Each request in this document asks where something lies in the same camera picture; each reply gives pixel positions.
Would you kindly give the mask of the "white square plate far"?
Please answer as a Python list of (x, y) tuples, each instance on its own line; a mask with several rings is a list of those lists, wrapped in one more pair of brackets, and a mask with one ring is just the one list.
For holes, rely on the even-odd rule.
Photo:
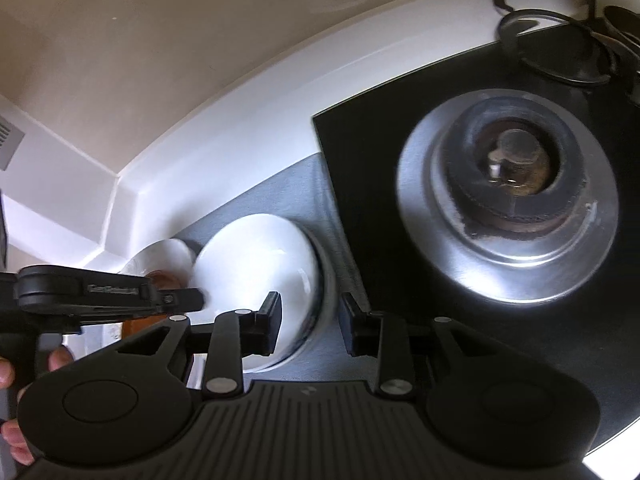
[(119, 271), (120, 274), (145, 276), (163, 271), (174, 276), (181, 284), (190, 280), (194, 251), (182, 240), (159, 240), (134, 255)]

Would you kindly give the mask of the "white plain bowl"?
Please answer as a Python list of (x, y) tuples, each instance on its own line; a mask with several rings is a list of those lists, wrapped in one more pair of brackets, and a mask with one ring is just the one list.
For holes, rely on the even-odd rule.
[(196, 257), (189, 286), (205, 304), (189, 315), (209, 324), (221, 313), (258, 310), (268, 292), (282, 299), (282, 323), (271, 356), (248, 356), (247, 373), (265, 373), (314, 348), (331, 323), (335, 272), (311, 232), (274, 214), (250, 214), (224, 226)]

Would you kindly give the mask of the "grey counter mat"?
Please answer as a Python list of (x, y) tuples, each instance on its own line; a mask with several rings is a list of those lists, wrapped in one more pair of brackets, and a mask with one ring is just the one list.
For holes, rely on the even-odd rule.
[(256, 310), (268, 292), (282, 298), (271, 356), (244, 359), (245, 379), (373, 382), (370, 356), (350, 356), (337, 308), (350, 292), (367, 299), (337, 217), (326, 164), (312, 155), (206, 214), (178, 233), (196, 253), (190, 284), (205, 307), (193, 325), (221, 313)]

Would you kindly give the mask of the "silver gas burner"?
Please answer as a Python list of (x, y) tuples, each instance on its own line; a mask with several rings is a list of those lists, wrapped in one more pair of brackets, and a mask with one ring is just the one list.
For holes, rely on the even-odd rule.
[(497, 304), (536, 306), (596, 274), (620, 201), (593, 133), (518, 90), (456, 96), (409, 134), (397, 167), (405, 229), (449, 281)]

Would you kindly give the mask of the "black gas stove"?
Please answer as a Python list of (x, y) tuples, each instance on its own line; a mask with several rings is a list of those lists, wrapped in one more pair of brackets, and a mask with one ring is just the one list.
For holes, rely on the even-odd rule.
[(583, 382), (604, 442), (639, 415), (639, 49), (612, 16), (498, 42), (314, 118), (369, 304), (457, 321)]

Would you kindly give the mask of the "brown round plate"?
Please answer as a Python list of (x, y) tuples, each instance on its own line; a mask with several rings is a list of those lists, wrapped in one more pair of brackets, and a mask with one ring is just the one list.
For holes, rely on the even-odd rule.
[[(146, 274), (146, 277), (151, 280), (152, 284), (157, 289), (160, 290), (183, 288), (183, 282), (168, 271), (155, 270)], [(147, 318), (134, 318), (133, 320), (127, 320), (122, 323), (120, 336), (122, 336), (122, 338), (127, 338), (136, 333), (142, 332), (142, 330), (145, 330), (149, 326), (163, 321), (164, 318), (166, 318), (166, 315), (161, 314), (148, 316)]]

